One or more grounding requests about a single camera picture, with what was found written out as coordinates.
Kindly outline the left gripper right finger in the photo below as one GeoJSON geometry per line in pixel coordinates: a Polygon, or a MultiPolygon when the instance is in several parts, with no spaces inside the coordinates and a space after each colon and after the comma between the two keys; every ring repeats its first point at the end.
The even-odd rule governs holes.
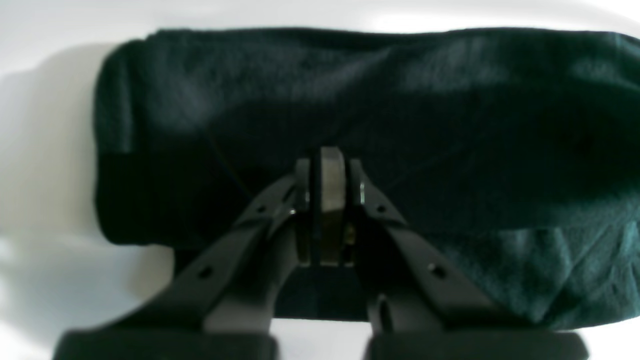
{"type": "Polygon", "coordinates": [[[320,150],[320,264],[352,267],[366,296],[366,360],[587,360],[578,333],[515,316],[414,231],[358,159],[320,150]]]}

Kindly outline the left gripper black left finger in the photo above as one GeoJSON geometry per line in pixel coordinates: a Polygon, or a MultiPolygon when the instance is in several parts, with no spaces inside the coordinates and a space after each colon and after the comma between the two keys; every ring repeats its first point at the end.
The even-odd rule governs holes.
{"type": "Polygon", "coordinates": [[[269,329],[298,266],[297,220],[310,210],[312,168],[298,159],[160,294],[107,325],[67,332],[55,360],[277,360],[269,329]]]}

